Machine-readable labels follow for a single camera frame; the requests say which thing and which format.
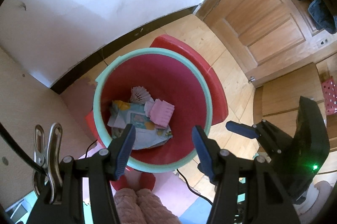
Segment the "electrical outlet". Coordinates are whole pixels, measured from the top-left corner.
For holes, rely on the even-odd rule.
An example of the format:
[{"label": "electrical outlet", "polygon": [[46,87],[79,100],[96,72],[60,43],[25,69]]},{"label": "electrical outlet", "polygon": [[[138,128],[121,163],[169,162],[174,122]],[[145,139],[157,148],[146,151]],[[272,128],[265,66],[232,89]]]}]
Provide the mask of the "electrical outlet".
[{"label": "electrical outlet", "polygon": [[323,46],[329,44],[329,42],[330,42],[329,39],[330,39],[330,37],[328,37],[328,38],[323,38],[323,39],[319,40],[319,41],[317,42],[317,47],[318,47],[318,48],[321,48],[321,47],[323,47]]}]

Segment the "mint green rim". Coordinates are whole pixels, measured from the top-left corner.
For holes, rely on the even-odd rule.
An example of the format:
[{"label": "mint green rim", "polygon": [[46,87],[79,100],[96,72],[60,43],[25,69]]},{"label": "mint green rim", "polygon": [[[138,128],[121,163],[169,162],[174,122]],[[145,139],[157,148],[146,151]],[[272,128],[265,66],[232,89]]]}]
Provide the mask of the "mint green rim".
[{"label": "mint green rim", "polygon": [[[94,95],[93,111],[94,111],[94,120],[95,120],[95,125],[97,128],[97,132],[103,144],[106,147],[108,147],[112,141],[112,137],[109,135],[105,127],[105,124],[103,122],[103,118],[101,114],[101,107],[100,107],[100,100],[101,100],[101,95],[102,95],[104,84],[108,76],[120,64],[122,64],[123,62],[133,57],[146,55],[146,54],[159,54],[159,55],[164,55],[164,56],[174,58],[180,61],[182,64],[184,64],[187,68],[189,68],[190,71],[194,74],[194,76],[198,79],[201,85],[201,88],[203,89],[203,93],[205,95],[207,114],[206,114],[206,124],[205,124],[204,131],[206,135],[208,135],[210,128],[211,128],[211,122],[212,122],[212,117],[213,117],[212,99],[211,99],[211,94],[208,89],[207,83],[205,79],[203,78],[202,74],[200,73],[200,71],[198,70],[198,68],[196,68],[195,65],[192,64],[188,59],[186,59],[182,55],[176,52],[173,52],[171,50],[167,50],[163,48],[144,48],[144,49],[138,49],[138,50],[132,51],[130,53],[125,54],[124,56],[118,57],[107,68],[105,68],[104,71],[96,79],[97,87],[96,87],[96,91]],[[184,166],[185,164],[190,162],[196,155],[197,155],[197,152],[194,149],[191,153],[189,153],[187,156],[180,159],[179,161],[176,161],[170,164],[163,164],[163,165],[144,163],[130,156],[127,165],[130,166],[131,168],[134,168],[136,170],[143,171],[143,172],[163,173],[163,172],[173,171],[177,168],[180,168],[181,166]]]}]

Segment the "badminton shuttlecock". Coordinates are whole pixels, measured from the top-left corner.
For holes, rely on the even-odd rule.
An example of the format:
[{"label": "badminton shuttlecock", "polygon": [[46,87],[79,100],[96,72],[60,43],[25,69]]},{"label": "badminton shuttlecock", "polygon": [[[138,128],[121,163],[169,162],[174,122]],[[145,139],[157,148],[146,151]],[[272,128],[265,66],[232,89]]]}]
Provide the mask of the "badminton shuttlecock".
[{"label": "badminton shuttlecock", "polygon": [[131,103],[145,104],[146,101],[153,101],[153,98],[144,87],[137,86],[131,89]]}]

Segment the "metal clip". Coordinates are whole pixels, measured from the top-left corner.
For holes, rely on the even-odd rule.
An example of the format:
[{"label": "metal clip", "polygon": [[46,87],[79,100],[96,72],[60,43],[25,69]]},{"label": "metal clip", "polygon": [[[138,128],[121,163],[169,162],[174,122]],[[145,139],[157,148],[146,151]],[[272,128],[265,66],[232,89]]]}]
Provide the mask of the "metal clip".
[{"label": "metal clip", "polygon": [[[49,179],[51,186],[50,204],[59,204],[62,194],[62,177],[59,170],[59,153],[62,139],[62,127],[54,123],[50,129],[48,145],[44,145],[44,130],[41,125],[35,126],[34,131],[34,161],[41,166]],[[33,188],[37,196],[44,187],[45,176],[33,172]]]}]

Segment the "black baseboard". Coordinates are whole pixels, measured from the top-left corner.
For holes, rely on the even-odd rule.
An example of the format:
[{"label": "black baseboard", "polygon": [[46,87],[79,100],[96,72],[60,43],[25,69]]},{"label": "black baseboard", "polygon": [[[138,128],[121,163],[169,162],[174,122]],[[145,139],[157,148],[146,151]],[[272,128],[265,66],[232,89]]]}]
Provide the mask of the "black baseboard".
[{"label": "black baseboard", "polygon": [[119,49],[123,48],[124,46],[132,43],[136,39],[145,36],[146,34],[158,29],[161,26],[164,26],[170,22],[176,21],[184,16],[190,15],[194,12],[197,6],[193,6],[190,8],[186,8],[174,13],[171,13],[167,16],[160,17],[154,21],[150,21],[145,25],[134,29],[131,32],[121,36],[120,38],[115,39],[114,41],[110,42],[109,44],[105,45],[103,48],[99,49],[98,51],[91,54],[89,57],[85,58],[75,67],[73,67],[70,71],[68,71],[65,75],[63,75],[58,81],[56,81],[51,89],[58,94],[61,94],[65,89],[67,89],[71,84],[75,82],[75,80],[79,79],[83,76],[87,71],[91,68],[99,64],[103,61],[103,58],[107,58],[108,56],[112,55]]}]

